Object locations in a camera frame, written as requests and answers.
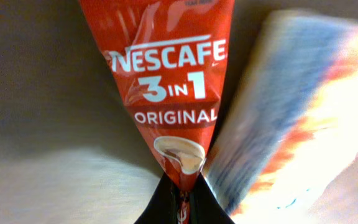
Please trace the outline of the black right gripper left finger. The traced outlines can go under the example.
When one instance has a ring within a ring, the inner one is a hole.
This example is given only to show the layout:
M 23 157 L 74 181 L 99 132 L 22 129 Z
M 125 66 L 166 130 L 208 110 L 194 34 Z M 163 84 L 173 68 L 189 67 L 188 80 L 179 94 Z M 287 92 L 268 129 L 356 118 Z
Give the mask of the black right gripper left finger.
M 178 189 L 163 174 L 145 210 L 134 224 L 177 224 Z

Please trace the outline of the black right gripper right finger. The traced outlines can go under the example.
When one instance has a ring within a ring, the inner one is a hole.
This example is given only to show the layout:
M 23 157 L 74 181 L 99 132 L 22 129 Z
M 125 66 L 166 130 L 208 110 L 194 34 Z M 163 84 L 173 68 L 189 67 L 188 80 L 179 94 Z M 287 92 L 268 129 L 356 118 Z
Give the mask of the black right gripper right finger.
M 190 192 L 191 224 L 234 224 L 220 207 L 204 177 L 200 174 Z

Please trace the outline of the orange box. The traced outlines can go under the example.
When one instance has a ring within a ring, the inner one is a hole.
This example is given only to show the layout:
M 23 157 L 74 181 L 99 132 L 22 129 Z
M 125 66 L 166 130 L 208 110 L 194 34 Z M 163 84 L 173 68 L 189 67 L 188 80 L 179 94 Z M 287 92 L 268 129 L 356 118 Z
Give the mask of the orange box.
M 358 21 L 265 20 L 203 177 L 234 223 L 294 223 L 358 155 Z

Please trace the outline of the red Nescafe packet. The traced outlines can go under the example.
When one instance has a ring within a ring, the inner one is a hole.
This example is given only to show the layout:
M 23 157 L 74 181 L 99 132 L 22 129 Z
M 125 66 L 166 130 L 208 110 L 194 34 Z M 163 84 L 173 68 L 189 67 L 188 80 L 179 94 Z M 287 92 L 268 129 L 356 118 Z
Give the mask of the red Nescafe packet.
M 178 189 L 177 223 L 190 223 L 190 192 L 221 104 L 234 1 L 80 6 L 123 105 Z

